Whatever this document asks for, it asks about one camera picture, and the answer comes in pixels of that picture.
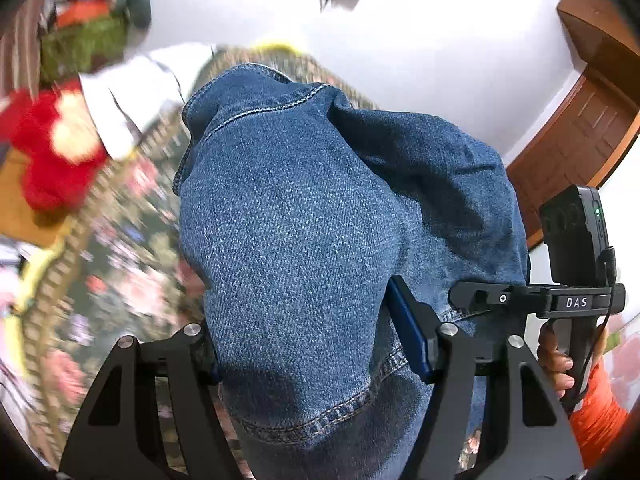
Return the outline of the orange sleeve forearm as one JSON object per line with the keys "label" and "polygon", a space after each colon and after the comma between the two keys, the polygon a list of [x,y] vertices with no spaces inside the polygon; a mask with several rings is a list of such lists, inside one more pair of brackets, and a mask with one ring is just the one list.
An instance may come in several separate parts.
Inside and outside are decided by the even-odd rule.
{"label": "orange sleeve forearm", "polygon": [[582,462],[592,468],[623,428],[628,412],[617,403],[602,364],[593,367],[582,408],[570,415]]}

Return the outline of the right hand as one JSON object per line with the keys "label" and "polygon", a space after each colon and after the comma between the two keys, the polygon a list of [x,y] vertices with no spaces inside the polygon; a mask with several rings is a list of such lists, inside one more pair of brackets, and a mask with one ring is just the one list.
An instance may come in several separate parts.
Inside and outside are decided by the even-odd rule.
{"label": "right hand", "polygon": [[[608,338],[608,328],[605,324],[599,325],[598,330],[600,330],[600,338],[593,350],[592,371],[599,366],[606,347],[606,338]],[[544,323],[541,327],[537,356],[538,363],[552,383],[554,391],[559,398],[562,398],[567,390],[574,386],[575,379],[568,374],[568,371],[573,368],[574,362],[559,350],[558,338],[555,336],[551,322]]]}

